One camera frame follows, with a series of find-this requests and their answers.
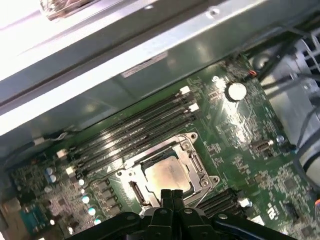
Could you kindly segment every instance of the black memory slot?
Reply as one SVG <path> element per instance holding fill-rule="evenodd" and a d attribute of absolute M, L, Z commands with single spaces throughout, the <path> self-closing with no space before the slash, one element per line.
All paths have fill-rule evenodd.
<path fill-rule="evenodd" d="M 166 124 L 171 123 L 171 122 L 173 122 L 174 120 L 175 120 L 175 118 L 173 117 L 173 119 L 172 119 L 171 121 L 169 121 L 169 122 L 166 122 Z M 172 129 L 176 129 L 176 128 L 178 128 L 179 126 L 181 126 L 181 124 L 186 124 L 186 123 L 188 123 L 188 122 L 190 122 L 190 119 L 187 119 L 187 120 L 185 120 L 185 121 L 182 122 L 182 123 L 179 122 L 179 123 L 177 123 L 176 125 L 174 125 L 174 127 L 172 127 Z M 153 129 L 154 132 L 151 132 L 151 133 L 147 134 L 146 136 L 144 136 L 144 138 L 142 139 L 142 141 L 140 141 L 140 142 L 138 142 L 138 143 L 134 143 L 133 146 L 129 146 L 129 147 L 125 148 L 125 149 L 122 150 L 119 154 L 115 154 L 115 155 L 110 156 L 109 158 L 107 158 L 107 159 L 105 159 L 105 160 L 102 160 L 102 161 L 100 161 L 100 162 L 98 162 L 98 163 L 96 163 L 96 164 L 94 164 L 94 165 L 89 166 L 88 169 L 85 169 L 86 172 L 91 172 L 91 171 L 92 171 L 92 168 L 94 168 L 94 169 L 99 169 L 99 168 L 101 168 L 102 166 L 104 166 L 104 165 L 106 165 L 106 164 L 109 164 L 110 161 L 113 162 L 113 161 L 115 161 L 115 160 L 117 160 L 117 159 L 119 159 L 119 158 L 122 158 L 122 157 L 128 155 L 128 154 L 129 154 L 130 152 L 132 152 L 133 150 L 135 150 L 135 149 L 137 149 L 137 148 L 140 148 L 140 147 L 143 147 L 144 145 L 148 144 L 150 141 L 152 141 L 152 140 L 160 137 L 160 136 L 163 134 L 163 132 L 161 131 L 161 129 L 162 129 L 163 127 L 164 127 L 164 126 L 163 126 L 162 123 L 159 124 L 159 126 L 158 126 L 157 128 Z"/>
<path fill-rule="evenodd" d="M 98 140 L 99 138 L 102 138 L 105 135 L 108 135 L 110 132 L 112 132 L 112 131 L 114 131 L 116 129 L 121 128 L 121 127 L 123 127 L 125 125 L 128 125 L 130 123 L 133 123 L 133 122 L 137 121 L 138 119 L 143 118 L 145 115 L 148 115 L 148 114 L 154 112 L 158 108 L 163 107 L 163 106 L 165 106 L 165 105 L 167 105 L 169 103 L 172 103 L 173 101 L 176 101 L 176 100 L 179 100 L 179 99 L 183 99 L 186 96 L 188 96 L 188 94 L 179 95 L 179 96 L 177 96 L 177 94 L 173 94 L 173 95 L 171 95 L 171 96 L 169 96 L 169 97 L 167 97 L 167 98 L 165 98 L 163 100 L 160 100 L 157 103 L 155 103 L 154 105 L 152 105 L 152 106 L 150 106 L 150 107 L 148 107 L 148 108 L 146 108 L 146 109 L 144 109 L 144 110 L 142 110 L 142 111 L 140 111 L 140 112 L 138 112 L 138 113 L 136 113 L 136 114 L 134 114 L 134 115 L 132 115 L 132 116 L 120 121 L 120 122 L 118 122 L 118 123 L 116 123 L 115 125 L 112 125 L 111 127 L 107 128 L 107 129 L 102 130 L 101 132 L 99 132 L 99 133 L 97 133 L 95 135 L 93 135 L 89 139 L 87 139 L 87 140 L 83 141 L 82 143 L 80 143 L 76 148 L 78 149 L 78 148 L 81 148 L 81 147 L 83 147 L 85 145 L 88 145 L 91 142 L 94 142 L 94 141 Z"/>
<path fill-rule="evenodd" d="M 118 150 L 118 149 L 121 149 L 121 148 L 127 146 L 128 144 L 130 144 L 130 142 L 143 141 L 145 135 L 148 135 L 148 134 L 150 135 L 149 131 L 163 127 L 163 125 L 168 124 L 169 122 L 176 120 L 177 118 L 179 118 L 183 114 L 184 111 L 185 111 L 184 109 L 182 109 L 181 111 L 177 111 L 177 112 L 175 112 L 175 114 L 170 115 L 169 118 L 161 119 L 162 121 L 158 122 L 156 125 L 148 126 L 147 128 L 143 129 L 142 131 L 139 131 L 138 134 L 127 137 L 123 141 L 120 141 L 113 146 L 110 146 L 108 148 L 103 149 L 102 151 L 97 152 L 96 154 L 91 156 L 89 159 L 86 159 L 84 161 L 84 163 L 87 165 L 95 160 L 98 160 L 99 158 L 102 158 L 103 156 L 107 155 L 108 153 L 110 153 L 112 151 L 115 151 L 115 150 Z"/>
<path fill-rule="evenodd" d="M 239 209 L 239 206 L 237 204 L 233 204 L 233 205 L 228 205 L 226 207 L 222 207 L 220 209 L 213 209 L 212 211 L 207 211 L 207 212 L 205 211 L 204 213 L 208 218 L 211 218 L 218 213 L 227 213 L 227 214 L 237 215 L 240 213 L 240 211 L 241 209 Z"/>
<path fill-rule="evenodd" d="M 149 116 L 149 118 L 146 118 L 146 119 L 138 122 L 137 124 L 131 125 L 129 128 L 127 128 L 125 130 L 118 131 L 114 135 L 110 136 L 109 138 L 107 138 L 103 141 L 100 141 L 97 144 L 93 144 L 89 147 L 82 148 L 81 150 L 77 151 L 76 153 L 81 154 L 81 153 L 85 152 L 84 156 L 88 156 L 89 154 L 92 154 L 93 152 L 97 151 L 95 149 L 99 149 L 99 148 L 101 148 L 105 145 L 108 145 L 111 142 L 114 142 L 117 139 L 123 138 L 125 136 L 133 135 L 136 131 L 138 131 L 142 127 L 145 127 L 144 125 L 147 125 L 147 124 L 149 125 L 157 120 L 161 120 L 162 118 L 169 117 L 170 114 L 173 114 L 174 112 L 178 111 L 182 107 L 183 107 L 183 104 L 181 103 L 181 104 L 173 105 L 173 106 L 170 106 L 169 108 L 163 109 L 162 111 L 156 113 L 155 115 L 151 115 L 151 116 Z"/>
<path fill-rule="evenodd" d="M 205 211 L 218 205 L 219 203 L 222 203 L 223 201 L 226 201 L 228 199 L 233 199 L 233 198 L 236 198 L 236 193 L 231 188 L 228 188 L 227 190 L 210 197 L 204 202 L 201 202 L 197 206 L 197 208 Z"/>
<path fill-rule="evenodd" d="M 188 117 L 188 118 L 184 118 L 184 121 L 178 122 L 178 123 L 176 123 L 175 125 L 173 125 L 173 126 L 171 126 L 171 127 L 169 127 L 169 128 L 165 128 L 165 133 L 168 134 L 168 133 L 171 132 L 171 131 L 174 131 L 174 130 L 176 130 L 176 129 L 178 129 L 178 128 L 181 128 L 182 126 L 190 123 L 190 122 L 193 121 L 194 119 L 195 119 L 195 117 L 194 117 L 193 115 L 190 116 L 190 117 Z M 117 160 L 117 159 L 123 158 L 124 156 L 130 154 L 132 151 L 134 151 L 134 150 L 142 147 L 143 145 L 149 143 L 150 141 L 153 141 L 153 140 L 159 138 L 160 136 L 162 136 L 162 135 L 164 134 L 162 131 L 157 131 L 157 130 L 154 131 L 153 133 L 155 133 L 155 134 L 154 134 L 154 135 L 151 135 L 151 136 L 150 136 L 150 135 L 147 135 L 147 136 L 146 136 L 146 139 L 145 139 L 144 141 L 142 141 L 142 142 L 139 142 L 137 145 L 134 145 L 134 146 L 132 146 L 132 147 L 129 147 L 129 148 L 125 149 L 124 151 L 121 151 L 119 154 L 114 155 L 114 156 L 111 156 L 111 157 L 109 157 L 109 158 L 107 158 L 107 159 L 105 159 L 105 160 L 103 160 L 103 161 L 95 164 L 95 165 L 92 166 L 91 168 L 86 169 L 86 170 L 84 171 L 84 175 L 87 175 L 87 174 L 89 174 L 90 172 L 99 170 L 100 168 L 102 168 L 102 167 L 104 167 L 104 166 L 106 166 L 106 165 L 114 162 L 114 161 Z"/>
<path fill-rule="evenodd" d="M 238 203 L 236 203 L 236 202 L 226 201 L 226 202 L 223 202 L 214 208 L 209 209 L 208 211 L 204 211 L 204 213 L 207 215 L 207 217 L 213 216 L 217 213 L 222 213 L 222 212 L 228 213 L 229 209 L 237 207 L 237 206 L 238 206 Z"/>

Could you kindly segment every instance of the metal frame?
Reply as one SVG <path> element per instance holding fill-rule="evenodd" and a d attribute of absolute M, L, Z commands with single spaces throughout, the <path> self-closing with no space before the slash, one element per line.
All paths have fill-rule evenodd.
<path fill-rule="evenodd" d="M 179 12 L 176 4 L 169 2 L 156 2 L 154 8 L 149 9 L 154 11 L 149 17 L 152 20 L 156 13 L 174 9 L 170 20 L 165 18 L 167 21 L 143 33 L 132 30 L 131 35 L 126 34 L 120 41 L 109 42 L 109 45 L 102 40 L 102 32 L 94 33 L 77 44 L 78 50 L 87 51 L 82 61 L 75 60 L 78 54 L 74 53 L 78 52 L 74 48 L 76 45 L 72 45 L 62 51 L 65 59 L 54 54 L 54 62 L 53 58 L 44 59 L 1 81 L 1 96 L 8 99 L 13 84 L 17 89 L 22 81 L 42 83 L 54 80 L 0 108 L 0 124 L 3 126 L 0 135 L 5 134 L 2 139 L 9 146 L 6 150 L 29 141 L 31 136 L 71 125 L 83 128 L 96 123 L 222 59 L 252 38 L 263 35 L 264 29 L 292 22 L 305 12 L 319 9 L 318 0 L 228 0 L 209 10 L 210 1 L 190 0 L 189 8 L 185 0 L 174 1 L 180 3 Z M 149 14 L 149 10 L 131 14 L 126 23 L 132 21 L 134 24 L 129 27 L 135 26 L 141 14 Z M 125 27 L 123 21 L 110 25 L 114 29 L 112 33 Z M 104 49 L 104 53 L 101 54 L 98 48 Z M 129 77 L 121 76 L 126 70 L 164 52 L 167 55 L 164 59 Z M 87 112 L 92 104 L 99 107 Z"/>

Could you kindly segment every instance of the chip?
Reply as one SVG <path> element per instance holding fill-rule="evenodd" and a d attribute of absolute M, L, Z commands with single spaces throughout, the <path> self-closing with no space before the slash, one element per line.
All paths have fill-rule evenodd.
<path fill-rule="evenodd" d="M 297 186 L 297 184 L 293 178 L 288 178 L 284 181 L 284 186 L 287 190 L 292 190 Z"/>
<path fill-rule="evenodd" d="M 81 210 L 79 211 L 79 215 L 80 215 L 80 216 L 86 215 L 87 212 L 88 212 L 88 211 L 83 208 L 83 209 L 81 209 Z"/>
<path fill-rule="evenodd" d="M 115 215 L 121 213 L 121 207 L 120 207 L 119 205 L 116 205 L 116 206 L 114 206 L 113 208 L 111 208 L 111 209 L 109 210 L 109 213 L 110 213 L 111 215 L 115 216 Z"/>
<path fill-rule="evenodd" d="M 59 203 L 60 206 L 63 206 L 63 205 L 66 204 L 66 201 L 62 198 L 62 199 L 60 199 L 60 200 L 58 201 L 58 203 Z"/>
<path fill-rule="evenodd" d="M 112 196 L 112 191 L 111 191 L 111 190 L 112 190 L 112 188 L 105 190 L 105 191 L 102 193 L 102 197 L 103 197 L 104 199 L 110 198 L 110 197 Z"/>
<path fill-rule="evenodd" d="M 301 229 L 301 233 L 305 238 L 307 238 L 312 236 L 314 234 L 314 231 L 311 226 L 306 226 L 305 228 Z"/>
<path fill-rule="evenodd" d="M 78 179 L 75 176 L 70 177 L 71 183 L 75 184 L 78 182 Z"/>
<path fill-rule="evenodd" d="M 254 179 L 255 179 L 255 181 L 259 184 L 259 183 L 261 183 L 262 181 L 263 181 L 263 179 L 262 179 L 262 176 L 261 175 L 258 175 L 258 176 L 255 176 L 254 177 Z"/>
<path fill-rule="evenodd" d="M 115 199 L 115 197 L 111 197 L 105 201 L 105 204 L 109 207 L 114 206 L 116 203 L 117 203 L 117 200 Z"/>
<path fill-rule="evenodd" d="M 98 184 L 98 189 L 100 190 L 100 192 L 103 192 L 107 188 L 108 188 L 108 185 L 107 185 L 107 183 L 105 181 L 100 182 Z"/>

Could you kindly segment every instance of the screw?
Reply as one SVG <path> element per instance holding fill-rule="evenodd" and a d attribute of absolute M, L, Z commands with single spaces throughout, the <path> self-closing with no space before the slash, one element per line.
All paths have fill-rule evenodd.
<path fill-rule="evenodd" d="M 185 214 L 192 214 L 192 210 L 190 208 L 187 208 L 184 210 Z"/>
<path fill-rule="evenodd" d="M 211 6 L 208 9 L 207 12 L 207 17 L 210 19 L 213 19 L 216 15 L 218 15 L 220 13 L 220 10 L 218 8 L 216 8 L 215 6 Z"/>
<path fill-rule="evenodd" d="M 185 142 L 185 143 L 182 144 L 182 149 L 183 150 L 187 150 L 188 148 L 190 148 L 189 143 Z"/>
<path fill-rule="evenodd" d="M 206 186 L 208 186 L 208 184 L 209 184 L 208 179 L 204 178 L 204 179 L 201 180 L 201 186 L 206 187 Z"/>
<path fill-rule="evenodd" d="M 285 141 L 285 137 L 284 136 L 282 136 L 282 135 L 278 135 L 278 136 L 276 136 L 276 142 L 278 143 L 278 144 L 282 144 L 284 141 Z"/>
<path fill-rule="evenodd" d="M 225 214 L 219 214 L 218 217 L 223 220 L 228 218 L 228 216 Z"/>
<path fill-rule="evenodd" d="M 219 79 L 220 79 L 220 78 L 219 78 L 218 76 L 213 76 L 213 78 L 212 78 L 211 81 L 215 83 L 215 82 L 218 81 Z"/>

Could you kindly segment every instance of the wire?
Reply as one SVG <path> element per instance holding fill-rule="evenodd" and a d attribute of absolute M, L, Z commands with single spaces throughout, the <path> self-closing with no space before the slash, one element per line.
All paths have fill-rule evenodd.
<path fill-rule="evenodd" d="M 307 172 L 310 166 L 320 157 L 320 151 L 312 155 L 303 165 L 303 170 Z"/>
<path fill-rule="evenodd" d="M 268 83 L 266 85 L 262 85 L 262 89 L 263 90 L 268 90 L 268 89 L 272 89 L 278 85 L 281 85 L 281 84 L 285 84 L 285 83 L 288 83 L 290 81 L 292 81 L 292 77 L 291 75 L 289 76 L 284 76 L 282 78 L 280 78 L 279 80 L 275 81 L 275 82 L 272 82 L 272 83 Z"/>
<path fill-rule="evenodd" d="M 302 142 L 302 140 L 303 140 L 303 138 L 304 138 L 305 132 L 306 132 L 306 130 L 307 130 L 308 124 L 309 124 L 312 116 L 313 116 L 315 113 L 317 113 L 318 111 L 320 111 L 320 106 L 314 108 L 312 111 L 310 111 L 310 112 L 306 115 L 306 117 L 305 117 L 305 119 L 304 119 L 304 121 L 303 121 L 301 130 L 300 130 L 299 139 L 298 139 L 298 141 L 297 141 L 297 143 L 296 143 L 297 148 L 300 148 L 301 142 Z"/>
<path fill-rule="evenodd" d="M 270 99 L 272 99 L 272 98 L 274 98 L 274 97 L 276 97 L 276 96 L 288 91 L 289 89 L 292 89 L 292 88 L 300 85 L 301 81 L 298 80 L 300 78 L 303 78 L 302 81 L 304 81 L 304 80 L 306 80 L 308 78 L 311 78 L 311 79 L 315 80 L 316 82 L 320 82 L 320 75 L 299 73 L 299 74 L 297 74 L 297 78 L 293 79 L 290 82 L 290 84 L 287 84 L 284 87 L 281 87 L 281 88 L 279 88 L 279 89 L 267 94 L 268 99 L 270 100 Z M 264 85 L 264 86 L 262 86 L 262 88 L 265 89 L 265 90 L 273 88 L 274 86 L 278 85 L 277 82 L 278 81 L 270 83 L 270 84 L 267 84 L 267 85 Z"/>
<path fill-rule="evenodd" d="M 291 37 L 290 40 L 287 40 L 281 44 L 280 48 L 273 54 L 273 56 L 270 57 L 263 68 L 259 71 L 257 75 L 259 82 L 262 82 L 274 71 L 284 56 L 286 56 L 294 48 L 299 39 L 300 37 L 297 36 Z"/>
<path fill-rule="evenodd" d="M 306 172 L 304 171 L 300 163 L 300 159 L 319 140 L 319 138 L 320 129 L 318 129 L 314 134 L 311 135 L 311 137 L 307 141 L 305 141 L 305 143 L 298 150 L 292 161 L 293 166 L 296 169 L 299 176 L 303 178 L 306 182 L 308 182 L 310 186 L 317 192 L 320 192 L 320 187 L 310 177 L 307 176 Z"/>
<path fill-rule="evenodd" d="M 22 154 L 23 152 L 27 151 L 28 149 L 40 145 L 44 142 L 47 141 L 52 141 L 52 142 L 57 142 L 57 141 L 61 141 L 63 140 L 67 135 L 69 134 L 75 134 L 75 133 L 79 133 L 80 131 L 57 131 L 48 135 L 44 135 L 42 137 L 38 137 L 36 139 L 34 139 L 33 141 L 30 141 L 18 148 L 16 148 L 15 150 L 13 150 L 11 153 L 9 153 L 7 156 L 5 157 L 1 157 L 0 158 L 0 162 L 4 161 L 4 164 L 2 165 L 2 167 L 6 167 L 6 165 L 13 161 L 16 157 L 18 157 L 20 154 Z"/>

